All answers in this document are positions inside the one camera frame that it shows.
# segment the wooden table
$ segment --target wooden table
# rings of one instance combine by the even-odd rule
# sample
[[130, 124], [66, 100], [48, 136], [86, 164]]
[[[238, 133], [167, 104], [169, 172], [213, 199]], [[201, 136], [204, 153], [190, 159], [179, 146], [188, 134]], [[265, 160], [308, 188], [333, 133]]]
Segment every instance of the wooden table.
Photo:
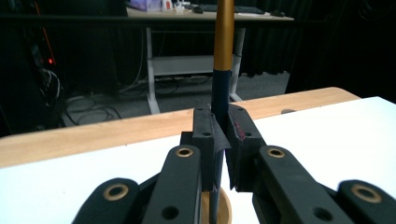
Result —
[[[337, 88], [302, 91], [235, 103], [253, 119], [279, 115], [284, 109], [303, 110], [360, 97]], [[43, 161], [148, 141], [192, 130], [192, 109], [132, 119], [101, 122], [0, 139], [0, 167]]]

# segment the table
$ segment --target table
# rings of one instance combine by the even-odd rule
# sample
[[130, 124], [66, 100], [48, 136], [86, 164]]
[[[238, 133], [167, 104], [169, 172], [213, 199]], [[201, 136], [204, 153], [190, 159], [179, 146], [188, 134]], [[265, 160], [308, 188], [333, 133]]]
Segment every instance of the table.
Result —
[[[214, 21], [216, 19], [216, 13], [204, 12], [204, 14], [196, 14], [191, 10], [184, 10], [182, 14], [173, 12], [143, 12], [133, 8], [127, 8], [128, 17], [142, 19], [160, 19], [160, 20], [196, 20], [196, 21]], [[236, 21], [292, 21], [292, 18], [274, 17], [269, 13], [264, 15], [251, 15], [235, 13], [234, 19]], [[233, 71], [230, 84], [230, 97], [234, 101], [242, 101], [242, 99], [236, 94], [236, 86], [239, 76], [239, 68], [242, 60], [242, 49], [244, 45], [246, 29], [243, 27], [236, 27], [236, 45], [233, 53]], [[147, 54], [148, 54], [148, 105], [151, 114], [160, 113], [157, 99], [155, 97], [155, 85], [154, 78], [156, 76], [166, 75], [179, 75], [179, 74], [199, 74], [199, 73], [211, 73], [213, 71], [213, 56], [212, 55], [201, 55], [201, 56], [173, 56], [173, 57], [153, 57], [152, 55], [152, 42], [151, 34], [153, 33], [151, 27], [146, 28], [147, 37]]]
[[[359, 99], [338, 89], [325, 88], [235, 102], [253, 119]], [[192, 130], [192, 109], [91, 125], [16, 134], [0, 138], [0, 167], [43, 161], [99, 149], [123, 146]]]
[[[304, 110], [357, 99], [360, 98], [347, 91], [327, 88], [235, 104], [244, 107], [253, 119], [261, 119], [275, 118], [284, 110]], [[115, 175], [128, 176], [131, 173], [131, 168], [123, 169], [120, 167], [121, 164], [129, 164], [129, 166], [132, 164], [140, 167], [140, 165], [143, 165], [142, 162], [147, 163], [141, 158], [154, 160], [154, 156], [160, 157], [160, 161], [163, 154], [169, 150], [168, 147], [165, 147], [168, 145], [168, 141], [171, 140], [175, 143], [178, 141], [178, 135], [181, 131], [190, 131], [191, 121], [192, 110], [189, 109], [42, 133], [13, 135], [0, 139], [0, 166], [3, 167], [1, 169], [2, 180], [6, 183], [2, 187], [4, 192], [12, 191], [10, 195], [14, 195], [16, 192], [21, 193], [23, 196], [17, 201], [33, 197], [31, 201], [23, 205], [14, 203], [16, 200], [6, 200], [5, 213], [7, 217], [15, 217], [19, 223], [32, 217], [32, 214], [35, 214], [33, 218], [37, 218], [36, 221], [41, 220], [41, 217], [49, 218], [51, 223], [54, 223], [55, 220], [57, 223], [62, 223], [62, 220], [64, 222], [69, 220], [76, 214], [75, 209], [82, 204], [81, 200], [84, 200], [92, 189], [98, 185], [98, 181], [101, 182], [103, 178], [114, 178]], [[130, 153], [132, 148], [126, 145], [134, 145], [134, 151], [142, 151], [143, 155], [139, 157], [120, 156], [124, 153]], [[158, 148], [157, 153], [153, 153], [155, 148]], [[114, 166], [111, 161], [116, 161], [118, 166]], [[155, 170], [159, 170], [162, 163], [155, 162], [151, 166], [155, 166]], [[117, 170], [117, 172], [115, 174], [109, 173], [110, 169]], [[134, 170], [133, 175], [133, 179], [137, 182], [146, 179], [144, 176], [137, 175], [146, 175], [146, 172], [143, 174]], [[72, 179], [78, 183], [70, 188], [73, 185], [70, 183]], [[33, 191], [25, 192], [27, 183], [31, 183]], [[43, 198], [43, 194], [49, 195], [49, 197]], [[234, 196], [231, 192], [227, 194], [229, 197]], [[244, 196], [245, 202], [241, 204], [250, 204], [251, 196], [246, 194]], [[32, 203], [35, 202], [37, 202], [37, 206], [32, 207]], [[18, 209], [12, 209], [21, 208], [21, 206], [31, 207], [29, 216], [27, 214], [27, 217], [19, 216], [17, 215], [18, 211], [16, 211]], [[46, 214], [53, 214], [53, 216], [45, 217]]]

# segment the gray floor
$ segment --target gray floor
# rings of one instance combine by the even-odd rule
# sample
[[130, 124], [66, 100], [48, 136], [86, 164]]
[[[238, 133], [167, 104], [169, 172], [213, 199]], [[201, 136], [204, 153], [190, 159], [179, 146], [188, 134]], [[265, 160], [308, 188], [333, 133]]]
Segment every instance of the gray floor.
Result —
[[[243, 100], [285, 93], [290, 74], [276, 76], [262, 74], [242, 75], [236, 93]], [[161, 112], [194, 108], [210, 103], [212, 78], [168, 78], [156, 81], [156, 97]], [[62, 115], [66, 126], [83, 125], [113, 119], [149, 115], [148, 84], [141, 82], [118, 96], [84, 95], [66, 101]]]

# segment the cable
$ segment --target cable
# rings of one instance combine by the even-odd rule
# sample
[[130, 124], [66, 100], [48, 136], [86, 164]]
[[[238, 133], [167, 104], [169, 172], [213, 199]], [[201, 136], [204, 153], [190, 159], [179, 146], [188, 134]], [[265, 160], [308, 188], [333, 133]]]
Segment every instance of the cable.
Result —
[[[88, 104], [88, 106], [85, 106], [85, 108], [83, 109], [75, 109], [75, 110], [70, 110], [70, 106], [75, 104], [78, 101], [81, 100], [89, 100], [91, 103]], [[64, 108], [64, 114], [67, 116], [67, 118], [74, 124], [74, 125], [80, 125], [82, 124], [82, 120], [84, 120], [87, 117], [92, 118], [92, 116], [94, 115], [100, 115], [100, 114], [105, 114], [106, 117], [104, 119], [101, 120], [96, 120], [95, 122], [102, 122], [102, 121], [108, 121], [108, 120], [113, 120], [115, 117], [109, 112], [112, 111], [113, 113], [116, 114], [116, 116], [118, 117], [118, 119], [122, 119], [120, 113], [118, 112], [118, 110], [116, 108], [114, 108], [113, 106], [109, 106], [109, 105], [99, 105], [97, 106], [97, 103], [95, 100], [93, 100], [91, 97], [86, 97], [86, 96], [78, 96], [78, 97], [73, 97], [70, 98], [68, 100], [66, 100], [66, 102], [68, 102], [68, 104], [66, 104], [66, 107]], [[75, 113], [75, 114], [81, 114], [83, 113], [83, 115], [79, 116], [79, 118], [77, 120], [74, 120], [71, 116], [70, 113]]]
[[158, 52], [158, 57], [161, 57], [161, 54], [163, 53], [163, 44], [165, 43], [165, 37], [167, 31], [168, 28], [166, 28], [165, 31], [163, 32], [163, 42], [161, 43], [160, 52]]
[[396, 1], [394, 0], [361, 0], [358, 11], [364, 20], [374, 21], [388, 16], [395, 9]]
[[38, 72], [41, 75], [40, 80], [42, 82], [39, 90], [45, 99], [46, 106], [51, 107], [61, 94], [61, 80], [49, 69], [41, 68]]
[[146, 93], [148, 89], [148, 79], [149, 77], [146, 77], [145, 79], [141, 80], [141, 82], [138, 82], [134, 85], [133, 88], [129, 89], [128, 91], [123, 91], [120, 92], [121, 96], [138, 96], [140, 94]]
[[125, 92], [125, 91], [128, 91], [128, 90], [134, 88], [137, 80], [139, 80], [139, 78], [140, 78], [140, 75], [141, 75], [141, 72], [142, 72], [142, 66], [143, 66], [143, 48], [144, 48], [143, 46], [145, 44], [144, 43], [144, 37], [143, 37], [143, 31], [140, 32], [140, 34], [141, 34], [140, 35], [140, 40], [141, 40], [141, 45], [140, 45], [140, 65], [139, 65], [139, 70], [137, 71], [137, 76], [136, 76], [136, 78], [134, 79], [134, 81], [132, 82], [131, 85], [129, 85], [128, 87], [126, 87], [124, 89], [119, 90], [119, 92]]
[[206, 77], [206, 79], [204, 80], [204, 81], [189, 81], [189, 82], [184, 82], [184, 83], [187, 83], [187, 84], [193, 84], [193, 85], [202, 85], [202, 84], [205, 84], [207, 81], [209, 81], [210, 79], [212, 78], [212, 76], [207, 76]]
[[170, 80], [165, 80], [165, 81], [161, 81], [161, 82], [157, 82], [160, 86], [163, 86], [165, 88], [170, 87], [170, 86], [174, 86], [175, 88], [169, 92], [158, 92], [158, 88], [155, 89], [155, 93], [158, 95], [170, 95], [175, 93], [178, 90], [179, 87], [179, 83], [177, 80], [175, 80], [174, 77], [172, 77]]

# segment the white surface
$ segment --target white surface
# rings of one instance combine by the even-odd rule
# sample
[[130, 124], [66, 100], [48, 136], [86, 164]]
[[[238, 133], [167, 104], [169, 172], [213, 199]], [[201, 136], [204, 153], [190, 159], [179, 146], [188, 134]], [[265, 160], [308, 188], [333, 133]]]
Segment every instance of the white surface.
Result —
[[[291, 151], [318, 182], [336, 189], [340, 181], [356, 178], [396, 197], [395, 115], [396, 105], [375, 97], [255, 122], [268, 145]], [[108, 179], [141, 183], [160, 172], [178, 141], [173, 136], [3, 168], [0, 223], [70, 223], [92, 191]], [[222, 186], [229, 186], [225, 167]], [[258, 223], [251, 194], [227, 194], [233, 223]]]

